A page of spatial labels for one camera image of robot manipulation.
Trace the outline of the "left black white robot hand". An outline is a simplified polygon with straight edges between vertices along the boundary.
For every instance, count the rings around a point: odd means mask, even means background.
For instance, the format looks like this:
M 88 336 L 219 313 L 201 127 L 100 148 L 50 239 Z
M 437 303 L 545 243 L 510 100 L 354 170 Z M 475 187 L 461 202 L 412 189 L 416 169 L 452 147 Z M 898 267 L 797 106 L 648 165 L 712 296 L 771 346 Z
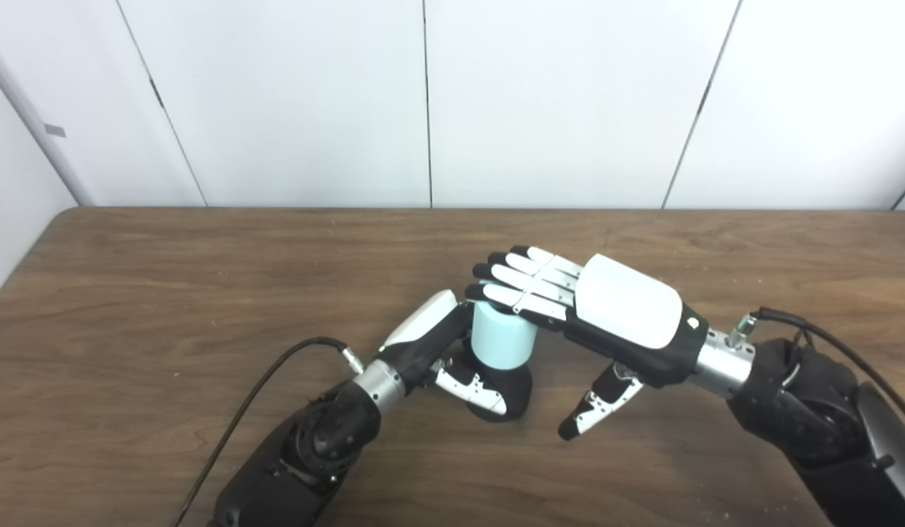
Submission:
M 508 403 L 500 391 L 472 368 L 443 358 L 453 344 L 471 336 L 472 326 L 471 304 L 459 302 L 449 289 L 438 291 L 386 338 L 378 361 L 399 382 L 403 397 L 416 387 L 438 386 L 493 416 L 505 416 Z

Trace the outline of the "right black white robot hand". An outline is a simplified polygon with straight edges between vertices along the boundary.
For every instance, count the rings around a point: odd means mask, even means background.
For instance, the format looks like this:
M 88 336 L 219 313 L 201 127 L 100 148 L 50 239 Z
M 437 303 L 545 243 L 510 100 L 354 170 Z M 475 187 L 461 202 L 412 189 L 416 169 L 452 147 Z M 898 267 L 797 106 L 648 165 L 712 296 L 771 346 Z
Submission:
M 574 263 L 539 247 L 515 246 L 473 267 L 472 302 L 486 302 L 609 358 L 560 423 L 571 441 L 626 404 L 640 388 L 681 384 L 695 374 L 709 324 L 680 294 L 604 255 Z

